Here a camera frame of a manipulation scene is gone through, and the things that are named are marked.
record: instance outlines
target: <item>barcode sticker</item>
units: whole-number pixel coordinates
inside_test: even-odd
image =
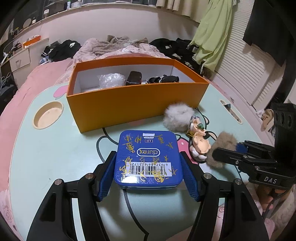
[[[126,176],[155,177],[155,175],[171,177],[172,166],[170,162],[131,162],[126,166]]]

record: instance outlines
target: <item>metal screw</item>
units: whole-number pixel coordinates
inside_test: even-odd
[[[61,179],[56,179],[54,181],[55,185],[60,185],[62,183],[62,180]]]
[[[235,179],[234,182],[237,184],[237,185],[241,185],[242,184],[242,180],[240,179]]]
[[[204,178],[205,179],[211,179],[212,178],[212,175],[210,173],[205,173],[204,174]]]
[[[86,179],[92,179],[94,177],[94,175],[92,173],[88,173],[85,175]]]

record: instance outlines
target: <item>drawer handle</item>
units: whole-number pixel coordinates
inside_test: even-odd
[[[17,68],[19,68],[20,67],[20,63],[21,63],[21,59],[19,59],[19,60],[17,60],[16,62],[15,62],[15,64],[16,64],[16,66],[17,66]]]

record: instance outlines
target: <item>light green fabric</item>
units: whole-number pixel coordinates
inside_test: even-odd
[[[211,0],[190,45],[199,46],[194,55],[198,64],[214,71],[226,45],[232,18],[233,0]]]

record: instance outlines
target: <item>green gem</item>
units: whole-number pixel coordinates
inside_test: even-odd
[[[203,127],[203,124],[201,124],[201,123],[198,124],[197,127],[198,127],[198,129],[201,129],[201,130],[204,130],[204,129],[205,129],[205,128]]]

